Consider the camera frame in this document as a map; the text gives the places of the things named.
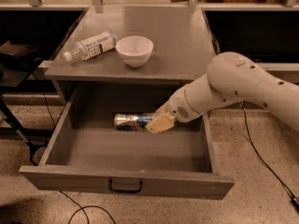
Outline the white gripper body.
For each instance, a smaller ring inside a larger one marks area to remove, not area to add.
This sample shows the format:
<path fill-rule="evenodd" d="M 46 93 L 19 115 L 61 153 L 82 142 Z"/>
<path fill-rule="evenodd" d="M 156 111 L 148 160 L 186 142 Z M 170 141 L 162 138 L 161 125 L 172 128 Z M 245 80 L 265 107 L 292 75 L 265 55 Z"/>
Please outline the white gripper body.
<path fill-rule="evenodd" d="M 185 88 L 175 91 L 168 101 L 160 106 L 156 112 L 168 112 L 174 116 L 177 121 L 183 123 L 193 121 L 201 116 L 201 113 L 196 112 L 187 102 Z"/>

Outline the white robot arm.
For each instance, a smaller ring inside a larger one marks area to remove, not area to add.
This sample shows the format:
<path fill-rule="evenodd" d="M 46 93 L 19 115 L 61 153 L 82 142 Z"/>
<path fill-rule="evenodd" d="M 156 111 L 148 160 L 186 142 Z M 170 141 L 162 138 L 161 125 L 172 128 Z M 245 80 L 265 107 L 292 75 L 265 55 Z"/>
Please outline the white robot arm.
<path fill-rule="evenodd" d="M 179 88 L 158 108 L 146 129 L 161 133 L 177 121 L 187 123 L 207 111 L 241 101 L 264 108 L 299 131 L 299 86 L 272 76 L 235 52 L 215 56 L 204 75 Z"/>

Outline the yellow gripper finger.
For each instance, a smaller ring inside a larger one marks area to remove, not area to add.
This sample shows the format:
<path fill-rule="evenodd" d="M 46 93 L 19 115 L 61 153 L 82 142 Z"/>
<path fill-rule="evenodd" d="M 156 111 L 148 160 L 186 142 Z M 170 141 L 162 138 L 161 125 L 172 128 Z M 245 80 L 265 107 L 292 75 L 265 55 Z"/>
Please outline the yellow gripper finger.
<path fill-rule="evenodd" d="M 149 124 L 146 125 L 146 129 L 150 133 L 162 133 L 170 130 L 175 126 L 176 117 L 169 112 L 163 112 L 155 117 Z"/>

